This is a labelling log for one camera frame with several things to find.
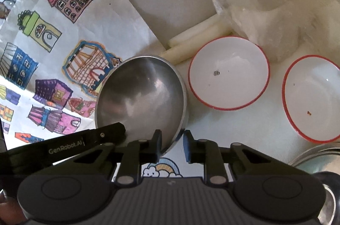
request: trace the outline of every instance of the white table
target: white table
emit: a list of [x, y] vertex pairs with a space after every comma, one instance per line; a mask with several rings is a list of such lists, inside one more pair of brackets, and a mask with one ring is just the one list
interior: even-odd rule
[[[215, 14], [211, 0], [130, 0], [151, 30], [166, 45], [166, 40]], [[308, 54], [305, 46], [290, 59], [271, 65], [271, 80], [266, 92], [254, 104], [234, 112], [221, 112], [201, 104], [189, 93], [190, 129], [195, 138], [212, 139], [220, 146], [241, 142], [274, 158], [289, 162], [313, 146], [300, 137], [285, 116], [281, 85], [285, 71], [298, 57]], [[178, 65], [187, 84], [189, 61]], [[183, 161], [183, 149], [168, 153]], [[190, 174], [201, 173], [195, 165], [183, 167]]]

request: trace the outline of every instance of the white bowl with red rim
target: white bowl with red rim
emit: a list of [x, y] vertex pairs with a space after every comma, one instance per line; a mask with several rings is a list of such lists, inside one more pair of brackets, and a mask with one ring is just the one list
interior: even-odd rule
[[217, 110], [233, 111], [260, 98], [269, 83], [270, 66], [259, 46], [228, 36], [203, 46], [193, 57], [188, 75], [199, 101]]
[[313, 143], [340, 137], [340, 68], [319, 55], [291, 64], [283, 79], [282, 101], [293, 128]]

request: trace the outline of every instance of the bowl rim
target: bowl rim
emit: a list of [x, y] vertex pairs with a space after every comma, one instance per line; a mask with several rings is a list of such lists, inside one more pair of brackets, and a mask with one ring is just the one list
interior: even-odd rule
[[298, 58], [297, 60], [295, 60], [290, 66], [289, 68], [287, 69], [286, 73], [285, 73], [285, 76], [283, 78], [283, 83], [282, 83], [282, 103], [283, 103], [283, 108], [285, 110], [285, 113], [286, 113], [286, 116], [288, 118], [288, 121], [289, 123], [292, 125], [292, 127], [294, 128], [294, 130], [300, 135], [302, 136], [304, 139], [312, 142], [312, 143], [316, 143], [316, 144], [325, 144], [325, 143], [331, 143], [331, 142], [334, 142], [336, 141], [338, 138], [340, 138], [340, 134], [331, 139], [331, 140], [324, 140], [324, 141], [320, 141], [320, 140], [315, 140], [313, 138], [310, 138], [308, 137], [307, 135], [305, 135], [298, 127], [297, 125], [294, 123], [289, 111], [288, 111], [288, 107], [287, 107], [287, 103], [286, 103], [286, 83], [287, 83], [287, 79], [288, 79], [288, 75], [291, 71], [291, 69], [300, 61], [306, 59], [306, 58], [321, 58], [323, 60], [326, 60], [328, 62], [330, 62], [331, 64], [333, 64], [339, 71], [340, 71], [340, 67], [334, 63], [333, 61], [331, 61], [330, 59], [324, 57], [324, 56], [320, 56], [320, 55], [316, 55], [316, 54], [309, 54], [309, 55], [305, 55], [305, 56], [302, 56], [300, 58]]
[[164, 149], [162, 149], [161, 153], [162, 155], [164, 155], [165, 153], [167, 153], [168, 151], [170, 151], [170, 149], [176, 144], [176, 142], [179, 139], [179, 135], [181, 133], [184, 132], [184, 128], [182, 128], [183, 124], [185, 125], [187, 119], [188, 119], [188, 101], [187, 101], [187, 89], [184, 83], [183, 78], [181, 77], [181, 74], [179, 73], [179, 71], [175, 68], [174, 65], [172, 65], [170, 62], [168, 62], [167, 60], [165, 60], [162, 57], [159, 56], [155, 56], [155, 55], [138, 55], [138, 56], [133, 56], [130, 57], [128, 59], [126, 59], [125, 61], [123, 61], [121, 64], [119, 64], [115, 69], [111, 70], [108, 75], [106, 76], [104, 82], [103, 82], [103, 86], [101, 88], [101, 90], [98, 93], [98, 96], [96, 98], [96, 107], [95, 107], [95, 127], [98, 128], [98, 119], [97, 119], [97, 109], [98, 109], [98, 102], [99, 102], [99, 98], [100, 98], [100, 94], [102, 92], [102, 90], [104, 89], [104, 86], [106, 84], [106, 82], [108, 81], [108, 78], [120, 67], [122, 67], [123, 65], [125, 65], [126, 63], [133, 61], [135, 59], [139, 59], [139, 58], [154, 58], [157, 59], [159, 61], [162, 61], [163, 63], [167, 64], [176, 74], [181, 87], [182, 87], [182, 94], [183, 94], [183, 111], [182, 111], [182, 116], [181, 116], [181, 121], [180, 124], [178, 125], [177, 131], [174, 134], [173, 138], [171, 139], [171, 145], [165, 147]]
[[[262, 54], [264, 55], [265, 59], [266, 59], [266, 62], [267, 62], [267, 67], [268, 67], [268, 76], [267, 76], [267, 80], [266, 80], [266, 84], [264, 86], [264, 88], [262, 89], [262, 91], [259, 93], [259, 95], [254, 98], [252, 101], [244, 104], [244, 105], [241, 105], [241, 106], [238, 106], [238, 107], [234, 107], [234, 108], [221, 108], [221, 107], [216, 107], [214, 105], [211, 105], [207, 102], [205, 102], [203, 99], [201, 99], [197, 93], [194, 91], [193, 89], [193, 86], [191, 84], [191, 80], [190, 80], [190, 71], [191, 71], [191, 66], [193, 64], [193, 61], [194, 59], [196, 58], [197, 54], [205, 47], [207, 46], [208, 44], [216, 41], [216, 40], [219, 40], [219, 39], [226, 39], [226, 38], [239, 38], [239, 39], [244, 39], [244, 40], [247, 40], [249, 43], [255, 45], [258, 47], [258, 49], [260, 50], [260, 52], [262, 52]], [[265, 54], [265, 52], [263, 51], [263, 49], [261, 47], [259, 47], [257, 44], [254, 44], [252, 43], [251, 41], [249, 41], [248, 39], [246, 38], [243, 38], [243, 37], [239, 37], [239, 36], [234, 36], [234, 35], [229, 35], [229, 36], [224, 36], [224, 37], [218, 37], [216, 39], [213, 39], [211, 41], [209, 41], [207, 44], [205, 44], [204, 46], [202, 46], [199, 51], [197, 51], [197, 53], [195, 54], [195, 56], [191, 59], [191, 62], [190, 62], [190, 65], [189, 65], [189, 70], [188, 70], [188, 80], [189, 80], [189, 86], [190, 86], [190, 89], [191, 91], [193, 92], [194, 96], [201, 102], [203, 103], [204, 105], [208, 106], [209, 108], [213, 108], [213, 109], [216, 109], [216, 110], [220, 110], [220, 111], [235, 111], [235, 110], [239, 110], [239, 109], [242, 109], [242, 108], [245, 108], [251, 104], [253, 104], [254, 102], [256, 102], [261, 96], [262, 94], [265, 92], [265, 90], [267, 89], [268, 87], [268, 84], [269, 84], [269, 80], [270, 80], [270, 63], [269, 63], [269, 60], [268, 60], [268, 57], [267, 55]]]

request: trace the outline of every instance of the screw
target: screw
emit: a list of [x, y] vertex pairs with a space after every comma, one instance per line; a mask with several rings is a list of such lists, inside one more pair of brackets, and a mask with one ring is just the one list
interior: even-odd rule
[[131, 176], [120, 176], [117, 182], [122, 185], [129, 185], [133, 183], [133, 178]]
[[227, 179], [223, 176], [213, 176], [210, 178], [210, 183], [214, 185], [222, 185], [227, 182]]

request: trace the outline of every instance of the red rim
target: red rim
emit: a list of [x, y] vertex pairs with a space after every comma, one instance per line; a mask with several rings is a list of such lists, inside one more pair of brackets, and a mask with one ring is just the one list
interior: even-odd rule
[[239, 107], [235, 107], [235, 108], [220, 108], [220, 107], [215, 107], [215, 106], [213, 106], [213, 105], [210, 105], [209, 103], [203, 101], [203, 100], [195, 93], [195, 91], [194, 91], [194, 89], [193, 89], [193, 87], [192, 87], [192, 85], [191, 85], [191, 80], [190, 80], [190, 71], [191, 71], [191, 66], [192, 66], [192, 64], [193, 64], [193, 60], [196, 58], [197, 54], [198, 54], [198, 53], [199, 53], [206, 45], [210, 44], [210, 43], [213, 42], [213, 41], [216, 41], [216, 40], [219, 40], [219, 39], [223, 39], [223, 38], [230, 38], [230, 37], [235, 37], [235, 38], [240, 38], [240, 39], [247, 40], [247, 39], [245, 39], [245, 38], [238, 37], [238, 36], [232, 36], [232, 35], [225, 36], [225, 37], [219, 37], [219, 38], [216, 38], [216, 39], [214, 39], [214, 40], [211, 40], [210, 42], [208, 42], [207, 44], [205, 44], [204, 46], [202, 46], [202, 47], [200, 48], [200, 50], [197, 51], [197, 53], [195, 54], [195, 56], [191, 59], [191, 62], [190, 62], [190, 65], [189, 65], [189, 71], [188, 71], [189, 86], [190, 86], [190, 89], [191, 89], [191, 91], [193, 92], [194, 96], [195, 96], [201, 103], [203, 103], [204, 105], [206, 105], [206, 106], [208, 106], [208, 107], [210, 107], [210, 108], [216, 109], [216, 110], [221, 110], [221, 111], [235, 111], [235, 110], [239, 110], [239, 109], [245, 108], [245, 107], [247, 107], [247, 106], [253, 104], [253, 103], [254, 103], [256, 100], [258, 100], [258, 99], [261, 97], [261, 95], [265, 92], [265, 90], [266, 90], [267, 87], [268, 87], [269, 79], [270, 79], [270, 65], [269, 65], [269, 60], [268, 60], [266, 54], [264, 53], [263, 49], [262, 49], [261, 47], [259, 47], [257, 44], [254, 44], [254, 45], [256, 45], [256, 46], [260, 49], [260, 51], [262, 52], [262, 54], [265, 56], [265, 59], [266, 59], [266, 61], [267, 61], [267, 66], [268, 66], [268, 77], [267, 77], [266, 84], [265, 84], [263, 90], [260, 92], [260, 94], [259, 94], [255, 99], [253, 99], [252, 101], [248, 102], [247, 104], [244, 104], [244, 105], [239, 106]]
[[286, 71], [286, 74], [285, 74], [285, 77], [283, 78], [283, 83], [282, 83], [282, 103], [283, 103], [283, 108], [285, 110], [285, 113], [286, 113], [286, 116], [290, 122], [290, 124], [293, 126], [293, 128], [295, 129], [296, 132], [299, 133], [300, 136], [302, 136], [304, 139], [312, 142], [312, 143], [318, 143], [318, 144], [324, 144], [324, 143], [331, 143], [333, 141], [336, 141], [338, 138], [340, 138], [340, 135], [338, 135], [336, 138], [333, 138], [331, 140], [326, 140], [326, 141], [318, 141], [318, 140], [315, 140], [313, 138], [310, 138], [308, 137], [307, 135], [305, 135], [304, 133], [302, 133], [302, 131], [296, 126], [296, 124], [294, 123], [292, 117], [290, 116], [290, 113], [288, 111], [288, 107], [287, 107], [287, 103], [286, 103], [286, 96], [285, 96], [285, 92], [286, 92], [286, 82], [287, 82], [287, 78], [288, 78], [288, 74], [289, 72], [291, 71], [291, 69], [298, 63], [300, 62], [301, 60], [303, 59], [306, 59], [306, 58], [310, 58], [310, 57], [316, 57], [316, 58], [321, 58], [321, 59], [324, 59], [324, 60], [327, 60], [328, 62], [332, 63], [337, 69], [340, 70], [340, 67], [334, 63], [333, 61], [327, 59], [326, 57], [323, 57], [323, 56], [320, 56], [320, 55], [306, 55], [306, 56], [303, 56], [299, 59], [297, 59], [296, 61], [294, 61], [290, 67], [287, 69]]

